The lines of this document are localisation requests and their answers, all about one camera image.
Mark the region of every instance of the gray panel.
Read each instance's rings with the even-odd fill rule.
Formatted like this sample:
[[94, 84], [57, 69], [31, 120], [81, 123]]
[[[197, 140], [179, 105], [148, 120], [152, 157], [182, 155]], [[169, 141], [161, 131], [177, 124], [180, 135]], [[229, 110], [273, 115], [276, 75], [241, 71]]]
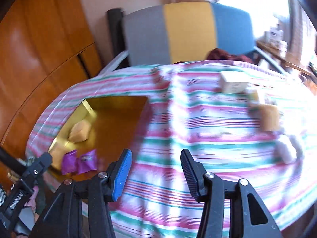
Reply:
[[123, 28], [131, 66], [171, 63], [162, 5], [128, 14]]

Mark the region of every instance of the chair backrest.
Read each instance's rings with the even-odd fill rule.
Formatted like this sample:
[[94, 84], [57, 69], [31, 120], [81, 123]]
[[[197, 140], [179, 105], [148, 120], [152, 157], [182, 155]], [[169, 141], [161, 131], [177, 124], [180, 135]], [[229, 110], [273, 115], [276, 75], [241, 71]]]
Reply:
[[214, 48], [247, 54], [255, 45], [246, 11], [208, 2], [145, 8], [123, 18], [131, 66], [204, 60]]

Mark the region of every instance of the chair armrest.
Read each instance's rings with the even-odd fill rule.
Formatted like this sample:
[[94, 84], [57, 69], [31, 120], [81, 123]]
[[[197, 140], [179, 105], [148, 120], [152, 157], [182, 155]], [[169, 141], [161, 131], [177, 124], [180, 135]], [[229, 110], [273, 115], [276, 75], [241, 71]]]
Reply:
[[262, 59], [266, 60], [272, 67], [277, 70], [277, 72], [285, 75], [286, 71], [281, 66], [279, 66], [276, 61], [269, 57], [263, 50], [259, 49], [258, 47], [254, 47], [254, 52], [257, 53]]
[[122, 51], [120, 54], [118, 54], [115, 58], [113, 58], [111, 60], [110, 63], [108, 63], [101, 71], [98, 75], [102, 75], [108, 72], [112, 72], [114, 71], [119, 65], [120, 63], [127, 58], [129, 55], [129, 52], [124, 50]]

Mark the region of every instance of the blue gripper pad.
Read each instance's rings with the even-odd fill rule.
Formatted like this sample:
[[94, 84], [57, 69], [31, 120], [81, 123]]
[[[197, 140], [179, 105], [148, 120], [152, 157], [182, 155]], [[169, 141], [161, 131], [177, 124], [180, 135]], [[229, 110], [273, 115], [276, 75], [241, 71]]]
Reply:
[[114, 180], [114, 189], [111, 195], [114, 202], [116, 202], [122, 194], [132, 164], [131, 150], [125, 149], [123, 153], [125, 153], [124, 158], [120, 158], [118, 161], [118, 163], [121, 163], [121, 165]]
[[203, 180], [203, 175], [206, 172], [204, 166], [194, 161], [188, 149], [183, 149], [180, 153], [180, 162], [191, 196], [196, 201], [200, 201], [200, 198], [207, 194]]

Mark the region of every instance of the dark red fabric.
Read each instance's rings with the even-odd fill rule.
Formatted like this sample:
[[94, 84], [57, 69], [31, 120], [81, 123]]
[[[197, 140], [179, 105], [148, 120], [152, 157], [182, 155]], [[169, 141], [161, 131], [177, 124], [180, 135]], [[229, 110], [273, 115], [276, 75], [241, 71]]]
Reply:
[[231, 60], [253, 63], [252, 59], [246, 55], [231, 55], [227, 51], [219, 48], [215, 48], [214, 50], [210, 51], [206, 60]]

